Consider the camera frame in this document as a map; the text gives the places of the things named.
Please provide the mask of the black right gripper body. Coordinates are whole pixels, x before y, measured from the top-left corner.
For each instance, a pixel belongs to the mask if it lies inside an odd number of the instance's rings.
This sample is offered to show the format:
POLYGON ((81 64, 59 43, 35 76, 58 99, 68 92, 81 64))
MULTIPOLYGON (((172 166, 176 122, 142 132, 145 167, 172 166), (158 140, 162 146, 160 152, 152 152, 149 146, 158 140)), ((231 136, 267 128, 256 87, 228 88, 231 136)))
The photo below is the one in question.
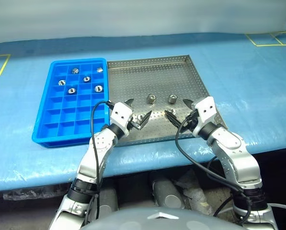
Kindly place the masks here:
POLYGON ((181 132, 185 131, 191 131, 193 132, 194 129, 198 125, 198 117, 199 113, 197 109, 194 109, 192 112, 190 112, 185 119, 181 122, 181 132))

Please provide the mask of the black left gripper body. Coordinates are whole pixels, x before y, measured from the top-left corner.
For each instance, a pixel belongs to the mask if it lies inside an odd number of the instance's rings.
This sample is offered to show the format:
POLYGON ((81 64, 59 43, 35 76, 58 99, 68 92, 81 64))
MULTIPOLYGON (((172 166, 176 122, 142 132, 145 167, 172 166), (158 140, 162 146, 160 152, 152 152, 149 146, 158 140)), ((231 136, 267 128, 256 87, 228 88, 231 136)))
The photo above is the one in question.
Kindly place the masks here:
POLYGON ((128 131, 130 131, 133 128, 135 128, 136 130, 141 130, 143 128, 143 126, 138 124, 138 123, 136 123, 135 121, 131 120, 128 123, 128 131))

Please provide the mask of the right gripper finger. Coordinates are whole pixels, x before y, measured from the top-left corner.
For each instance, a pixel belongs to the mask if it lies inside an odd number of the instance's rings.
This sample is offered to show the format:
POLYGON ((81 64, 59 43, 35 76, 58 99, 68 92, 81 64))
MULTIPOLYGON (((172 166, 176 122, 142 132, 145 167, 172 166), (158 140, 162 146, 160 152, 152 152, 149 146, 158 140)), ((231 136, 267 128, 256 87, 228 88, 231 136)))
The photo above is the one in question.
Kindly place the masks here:
POLYGON ((176 128, 183 127, 181 121, 177 119, 177 117, 170 111, 165 110, 165 116, 169 120, 171 124, 173 124, 176 128))
POLYGON ((194 110, 194 102, 190 99, 183 99, 184 104, 191 110, 194 110))

